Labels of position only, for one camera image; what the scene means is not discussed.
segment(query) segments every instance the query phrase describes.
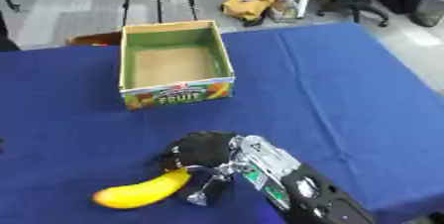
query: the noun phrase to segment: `blue tablecloth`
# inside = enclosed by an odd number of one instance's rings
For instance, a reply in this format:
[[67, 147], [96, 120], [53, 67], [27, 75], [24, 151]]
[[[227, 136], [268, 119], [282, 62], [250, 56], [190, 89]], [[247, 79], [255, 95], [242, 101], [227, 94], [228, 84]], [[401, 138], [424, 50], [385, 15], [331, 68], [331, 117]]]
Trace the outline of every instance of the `blue tablecloth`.
[[174, 198], [130, 211], [93, 204], [154, 177], [167, 143], [197, 130], [267, 137], [396, 224], [444, 208], [444, 106], [353, 24], [223, 36], [235, 96], [125, 110], [118, 48], [0, 55], [0, 223], [282, 223], [238, 179], [214, 207]]

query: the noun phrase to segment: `cardboard box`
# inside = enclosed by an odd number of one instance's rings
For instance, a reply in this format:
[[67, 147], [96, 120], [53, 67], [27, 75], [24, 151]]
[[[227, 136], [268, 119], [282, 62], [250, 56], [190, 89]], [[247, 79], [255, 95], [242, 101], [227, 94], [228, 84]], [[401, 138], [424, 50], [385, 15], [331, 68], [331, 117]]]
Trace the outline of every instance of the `cardboard box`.
[[120, 89], [129, 109], [231, 96], [235, 75], [213, 21], [127, 26]]

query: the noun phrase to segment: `robotic arm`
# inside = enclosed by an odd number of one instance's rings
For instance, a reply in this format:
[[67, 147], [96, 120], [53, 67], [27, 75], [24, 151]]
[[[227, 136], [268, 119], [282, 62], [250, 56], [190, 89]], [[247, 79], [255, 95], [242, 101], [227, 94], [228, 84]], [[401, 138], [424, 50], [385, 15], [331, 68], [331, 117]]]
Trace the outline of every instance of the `robotic arm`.
[[[287, 223], [375, 223], [369, 213], [337, 185], [266, 139], [236, 136], [229, 146], [229, 162], [213, 168], [214, 174], [200, 189], [180, 193], [183, 199], [205, 206], [216, 200], [235, 173], [240, 173]], [[190, 170], [200, 168], [188, 167]]]

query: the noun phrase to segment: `banana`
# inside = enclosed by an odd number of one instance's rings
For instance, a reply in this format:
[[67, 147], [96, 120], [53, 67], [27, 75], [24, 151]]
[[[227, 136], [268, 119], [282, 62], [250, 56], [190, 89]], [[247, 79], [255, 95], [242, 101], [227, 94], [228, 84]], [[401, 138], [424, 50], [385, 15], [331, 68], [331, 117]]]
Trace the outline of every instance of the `banana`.
[[100, 190], [93, 195], [93, 200], [110, 208], [137, 208], [156, 203], [173, 195], [190, 178], [191, 175], [185, 169], [177, 169], [149, 181]]

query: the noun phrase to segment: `floor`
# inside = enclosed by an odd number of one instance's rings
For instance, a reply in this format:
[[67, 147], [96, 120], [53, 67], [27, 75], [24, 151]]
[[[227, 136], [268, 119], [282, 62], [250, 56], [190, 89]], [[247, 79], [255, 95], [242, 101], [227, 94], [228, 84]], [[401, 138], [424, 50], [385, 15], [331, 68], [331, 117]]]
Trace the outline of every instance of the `floor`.
[[[124, 0], [15, 0], [23, 11], [16, 14], [0, 0], [0, 8], [11, 31], [11, 38], [24, 50], [62, 46], [79, 35], [105, 33], [122, 26]], [[214, 19], [223, 32], [245, 31], [241, 24], [222, 15], [218, 5], [224, 0], [196, 0], [199, 19]], [[187, 0], [162, 0], [164, 21], [188, 21], [192, 15]], [[128, 24], [154, 23], [158, 20], [156, 0], [131, 0]], [[312, 1], [307, 16], [294, 24], [276, 24], [266, 20], [260, 27], [279, 28], [350, 21], [346, 16], [330, 13], [314, 15]], [[414, 71], [432, 89], [444, 93], [444, 24], [424, 29], [403, 16], [391, 15], [388, 28], [378, 27], [378, 20], [367, 18], [362, 25], [383, 43], [401, 62]], [[417, 220], [410, 224], [428, 224]]]

